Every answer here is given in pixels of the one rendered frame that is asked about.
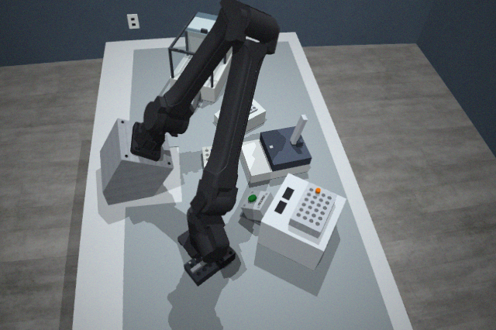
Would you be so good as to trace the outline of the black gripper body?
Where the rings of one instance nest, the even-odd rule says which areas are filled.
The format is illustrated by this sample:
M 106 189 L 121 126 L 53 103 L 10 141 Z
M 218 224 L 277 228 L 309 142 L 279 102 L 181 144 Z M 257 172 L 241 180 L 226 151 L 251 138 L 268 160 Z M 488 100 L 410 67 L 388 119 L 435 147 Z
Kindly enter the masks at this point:
M 192 259 L 198 259 L 199 257 L 201 257 L 201 254 L 198 253 L 195 248 L 192 246 L 191 244 L 191 240 L 190 240 L 190 236 L 189 236 L 189 233 L 191 233 L 192 235 L 195 235 L 193 234 L 189 229 L 184 232 L 183 234 L 181 234 L 180 236 L 177 237 L 177 240 L 178 242 L 185 248 L 185 250 L 188 252 L 188 255 L 192 258 Z

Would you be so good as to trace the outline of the grey bench mat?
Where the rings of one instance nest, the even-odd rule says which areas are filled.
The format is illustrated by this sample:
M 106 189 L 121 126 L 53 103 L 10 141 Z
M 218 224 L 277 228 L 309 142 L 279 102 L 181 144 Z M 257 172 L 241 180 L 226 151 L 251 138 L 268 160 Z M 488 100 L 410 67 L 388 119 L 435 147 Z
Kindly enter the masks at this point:
M 134 50 L 129 120 L 143 122 L 147 104 L 171 89 L 168 48 Z M 308 121 L 301 133 L 312 161 L 292 174 L 346 198 L 315 270 L 257 243 L 260 225 L 240 216 L 251 190 L 275 198 L 286 176 L 250 183 L 241 154 L 232 211 L 222 216 L 236 258 L 199 286 L 184 270 L 191 260 L 177 237 L 202 178 L 202 147 L 212 146 L 227 79 L 215 102 L 199 102 L 179 147 L 182 202 L 126 207 L 122 330 L 394 330 L 336 165 L 290 44 L 266 54 L 253 99 L 260 133 Z

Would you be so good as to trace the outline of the white block with round holes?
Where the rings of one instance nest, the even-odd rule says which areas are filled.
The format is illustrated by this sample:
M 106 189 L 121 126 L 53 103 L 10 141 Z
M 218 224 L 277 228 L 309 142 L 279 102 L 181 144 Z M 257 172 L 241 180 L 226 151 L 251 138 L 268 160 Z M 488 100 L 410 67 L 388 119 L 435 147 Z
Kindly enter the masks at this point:
M 254 99 L 251 105 L 246 132 L 265 122 L 266 110 L 262 108 Z M 215 122 L 218 123 L 220 110 L 215 113 Z

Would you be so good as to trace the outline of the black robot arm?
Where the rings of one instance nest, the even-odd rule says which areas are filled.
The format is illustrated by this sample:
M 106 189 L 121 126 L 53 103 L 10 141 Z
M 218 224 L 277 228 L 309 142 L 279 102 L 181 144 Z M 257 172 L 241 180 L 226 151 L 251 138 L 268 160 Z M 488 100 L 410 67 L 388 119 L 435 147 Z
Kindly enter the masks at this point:
M 237 0 L 222 0 L 220 5 L 213 27 L 180 77 L 163 97 L 147 104 L 143 122 L 133 125 L 130 152 L 160 159 L 164 134 L 178 137 L 186 132 L 194 114 L 192 101 L 232 47 L 212 150 L 187 211 L 188 228 L 195 234 L 189 233 L 192 246 L 204 263 L 215 262 L 221 270 L 236 258 L 222 216 L 236 203 L 239 155 L 257 79 L 265 55 L 275 53 L 280 26 L 271 15 Z

